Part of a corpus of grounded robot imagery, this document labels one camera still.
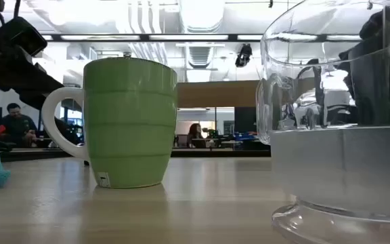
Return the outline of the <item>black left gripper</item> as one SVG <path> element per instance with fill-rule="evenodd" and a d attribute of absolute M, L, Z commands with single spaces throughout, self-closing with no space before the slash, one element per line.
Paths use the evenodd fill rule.
<path fill-rule="evenodd" d="M 0 46 L 0 90 L 14 90 L 20 100 L 40 109 L 46 97 L 63 84 L 48 75 L 39 65 L 32 64 L 20 47 Z M 56 127 L 65 140 L 74 145 L 84 145 L 83 136 L 77 132 L 81 126 L 71 125 L 62 119 L 54 118 Z"/>

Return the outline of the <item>green ribbed mug white handle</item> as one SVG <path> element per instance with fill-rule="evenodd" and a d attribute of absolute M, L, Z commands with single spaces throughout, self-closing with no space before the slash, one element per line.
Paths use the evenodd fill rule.
<path fill-rule="evenodd" d="M 90 163 L 103 188 L 160 184 L 173 148 L 177 120 L 177 73 L 139 58 L 104 58 L 83 70 L 80 88 L 62 87 L 45 99 L 45 131 L 63 151 Z M 56 106 L 81 105 L 84 144 L 66 139 L 56 126 Z"/>

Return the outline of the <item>clear glass cup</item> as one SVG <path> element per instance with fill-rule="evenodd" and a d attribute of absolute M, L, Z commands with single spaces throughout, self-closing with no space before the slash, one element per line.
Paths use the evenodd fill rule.
<path fill-rule="evenodd" d="M 273 213 L 296 244 L 390 244 L 390 125 L 357 124 L 348 60 L 390 0 L 303 0 L 261 40 L 257 133 L 295 202 Z"/>

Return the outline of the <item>seated person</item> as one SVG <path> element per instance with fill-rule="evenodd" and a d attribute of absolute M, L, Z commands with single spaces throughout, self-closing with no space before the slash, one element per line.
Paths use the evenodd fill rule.
<path fill-rule="evenodd" d="M 1 139 L 20 148 L 37 147 L 37 127 L 34 121 L 29 116 L 23 115 L 20 106 L 16 103 L 8 104 L 7 111 L 8 115 L 2 118 L 5 131 L 1 134 Z"/>
<path fill-rule="evenodd" d="M 206 141 L 202 137 L 202 128 L 199 123 L 191 124 L 188 132 L 187 147 L 189 148 L 206 148 Z"/>

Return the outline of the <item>long ceiling light strip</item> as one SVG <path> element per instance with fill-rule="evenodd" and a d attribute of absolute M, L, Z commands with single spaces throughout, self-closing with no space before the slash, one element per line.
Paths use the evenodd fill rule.
<path fill-rule="evenodd" d="M 253 42 L 263 35 L 243 34 L 42 34 L 48 42 Z"/>

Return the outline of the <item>blue storage bins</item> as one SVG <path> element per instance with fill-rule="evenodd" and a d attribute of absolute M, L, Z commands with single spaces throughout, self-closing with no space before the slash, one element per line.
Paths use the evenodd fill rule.
<path fill-rule="evenodd" d="M 258 139 L 257 132 L 248 131 L 248 132 L 235 132 L 234 133 L 234 140 L 235 141 L 245 141 L 245 140 L 253 141 L 253 140 L 257 140 L 257 139 Z"/>

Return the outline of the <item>black metal table frame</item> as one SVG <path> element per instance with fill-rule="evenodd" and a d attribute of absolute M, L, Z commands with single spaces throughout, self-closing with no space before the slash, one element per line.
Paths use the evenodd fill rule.
<path fill-rule="evenodd" d="M 30 161 L 38 159 L 55 159 L 71 157 L 70 154 L 60 149 L 32 149 L 32 148 L 15 148 L 11 152 L 0 152 L 3 162 L 10 161 Z M 216 150 L 208 149 L 175 149 L 171 157 L 177 158 L 200 158 L 200 157 L 271 157 L 269 150 L 230 150 L 220 148 Z"/>

